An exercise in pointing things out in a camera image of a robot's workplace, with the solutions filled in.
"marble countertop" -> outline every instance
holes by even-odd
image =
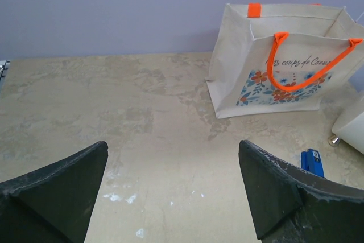
[[[109,160],[86,243],[260,242],[239,169],[248,139],[300,166],[364,188],[364,155],[330,129],[357,96],[348,84],[316,112],[217,120],[210,53],[13,60],[0,94],[0,181],[106,141]]]

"orange bag strap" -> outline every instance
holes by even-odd
[[[320,3],[312,3],[314,6],[321,6]],[[249,3],[247,17],[260,17],[262,13],[262,4],[259,2]]]
[[[349,39],[350,46],[346,50],[341,52],[334,60],[332,60],[323,69],[318,71],[315,75],[313,75],[312,77],[310,77],[301,84],[297,84],[292,87],[285,87],[284,85],[279,84],[277,80],[275,80],[273,74],[273,65],[274,65],[275,55],[277,53],[279,46],[286,40],[288,36],[289,36],[288,32],[277,32],[276,34],[274,34],[275,40],[273,42],[271,53],[269,54],[267,63],[267,72],[269,80],[276,88],[285,92],[293,92],[300,90],[302,88],[307,87],[309,84],[312,84],[313,82],[317,81],[319,78],[323,77],[325,73],[327,73],[330,69],[332,69],[335,65],[337,65],[342,59],[344,59],[349,53],[351,53],[351,51],[353,51],[357,45],[363,42],[363,39]]]

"white wall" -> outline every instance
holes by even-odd
[[[354,18],[364,10],[362,0],[0,0],[0,59],[211,51],[227,2],[320,2]]]

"tote bag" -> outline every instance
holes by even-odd
[[[345,8],[227,4],[206,78],[216,117],[319,109],[363,64],[362,38]]]

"blue stapler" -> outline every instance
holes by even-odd
[[[301,168],[317,176],[325,177],[320,153],[317,150],[308,149],[301,153]]]

